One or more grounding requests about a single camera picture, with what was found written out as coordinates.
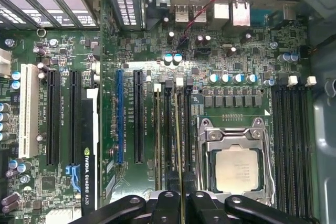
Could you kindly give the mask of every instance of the white pci slot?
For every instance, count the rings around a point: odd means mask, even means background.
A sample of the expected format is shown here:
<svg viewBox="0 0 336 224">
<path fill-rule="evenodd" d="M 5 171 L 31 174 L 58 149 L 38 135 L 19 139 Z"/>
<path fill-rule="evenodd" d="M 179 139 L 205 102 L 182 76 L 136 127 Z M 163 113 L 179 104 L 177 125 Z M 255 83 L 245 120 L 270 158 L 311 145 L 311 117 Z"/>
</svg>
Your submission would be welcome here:
<svg viewBox="0 0 336 224">
<path fill-rule="evenodd" d="M 38 68 L 21 64 L 19 158 L 36 156 L 38 135 Z"/>
</svg>

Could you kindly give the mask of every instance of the motherboard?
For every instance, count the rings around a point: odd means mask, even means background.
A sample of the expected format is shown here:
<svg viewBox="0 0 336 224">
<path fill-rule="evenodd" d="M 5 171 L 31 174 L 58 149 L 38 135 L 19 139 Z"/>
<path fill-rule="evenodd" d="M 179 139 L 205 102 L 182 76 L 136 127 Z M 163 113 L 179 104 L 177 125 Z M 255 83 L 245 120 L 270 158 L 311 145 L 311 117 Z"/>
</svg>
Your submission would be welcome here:
<svg viewBox="0 0 336 224">
<path fill-rule="evenodd" d="M 69 223 L 188 179 L 318 217 L 304 19 L 118 33 L 111 13 L 102 1 L 100 31 L 1 33 L 1 218 Z"/>
</svg>

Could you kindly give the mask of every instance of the pcie slot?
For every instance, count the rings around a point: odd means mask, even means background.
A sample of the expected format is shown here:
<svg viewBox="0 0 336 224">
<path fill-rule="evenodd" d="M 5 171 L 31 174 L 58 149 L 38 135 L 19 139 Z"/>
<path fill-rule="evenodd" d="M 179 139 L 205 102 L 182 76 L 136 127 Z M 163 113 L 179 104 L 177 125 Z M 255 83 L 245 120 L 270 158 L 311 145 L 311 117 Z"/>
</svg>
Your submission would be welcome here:
<svg viewBox="0 0 336 224">
<path fill-rule="evenodd" d="M 60 127 L 60 73 L 57 70 L 47 72 L 47 165 L 59 162 Z"/>
<path fill-rule="evenodd" d="M 134 74 L 134 161 L 144 162 L 144 104 L 143 104 L 143 73 L 135 70 Z"/>
<path fill-rule="evenodd" d="M 191 93 L 192 89 L 187 87 L 185 89 L 184 97 L 184 127 L 185 127 L 185 167 L 186 171 L 192 170 L 192 139 L 190 130 L 191 126 Z"/>
<path fill-rule="evenodd" d="M 311 218 L 312 185 L 305 87 L 273 87 L 277 208 Z"/>
<path fill-rule="evenodd" d="M 38 68 L 33 64 L 21 64 L 19 158 L 31 158 L 38 154 Z"/>
<path fill-rule="evenodd" d="M 118 164 L 123 163 L 124 155 L 124 89 L 123 89 L 123 72 L 117 70 L 117 121 L 118 121 Z"/>
<path fill-rule="evenodd" d="M 81 72 L 70 70 L 70 139 L 69 139 L 69 160 L 71 165 L 80 163 L 81 144 Z"/>
</svg>

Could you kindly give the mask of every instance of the black pcie slot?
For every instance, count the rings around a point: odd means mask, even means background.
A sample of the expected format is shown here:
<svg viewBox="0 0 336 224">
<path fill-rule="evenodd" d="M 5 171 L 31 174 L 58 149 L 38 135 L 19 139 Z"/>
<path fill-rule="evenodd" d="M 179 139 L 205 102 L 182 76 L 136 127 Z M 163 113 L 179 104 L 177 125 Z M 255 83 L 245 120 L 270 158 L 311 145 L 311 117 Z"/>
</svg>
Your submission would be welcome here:
<svg viewBox="0 0 336 224">
<path fill-rule="evenodd" d="M 312 217 L 309 121 L 305 87 L 273 87 L 277 208 Z"/>
<path fill-rule="evenodd" d="M 144 104 L 143 104 L 143 73 L 133 72 L 134 80 L 134 161 L 144 162 Z"/>
<path fill-rule="evenodd" d="M 69 160 L 71 165 L 80 163 L 80 142 L 81 142 L 81 87 L 82 75 L 79 71 L 70 70 L 70 139 L 69 139 Z"/>
<path fill-rule="evenodd" d="M 185 126 L 185 167 L 186 171 L 192 171 L 192 139 L 191 139 L 191 88 L 185 89 L 184 96 L 184 126 Z"/>
<path fill-rule="evenodd" d="M 57 70 L 47 72 L 47 165 L 59 162 L 60 127 L 60 73 Z"/>
</svg>

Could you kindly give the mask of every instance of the cpu socket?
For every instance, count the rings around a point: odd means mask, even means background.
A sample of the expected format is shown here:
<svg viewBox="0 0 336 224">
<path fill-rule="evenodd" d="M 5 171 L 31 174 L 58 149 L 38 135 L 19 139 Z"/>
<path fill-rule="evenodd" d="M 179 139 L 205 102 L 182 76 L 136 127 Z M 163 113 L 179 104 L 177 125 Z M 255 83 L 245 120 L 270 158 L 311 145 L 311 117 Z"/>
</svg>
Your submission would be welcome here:
<svg viewBox="0 0 336 224">
<path fill-rule="evenodd" d="M 197 174 L 199 188 L 218 200 L 244 195 L 267 205 L 274 203 L 270 143 L 261 118 L 251 127 L 218 128 L 198 118 Z"/>
</svg>

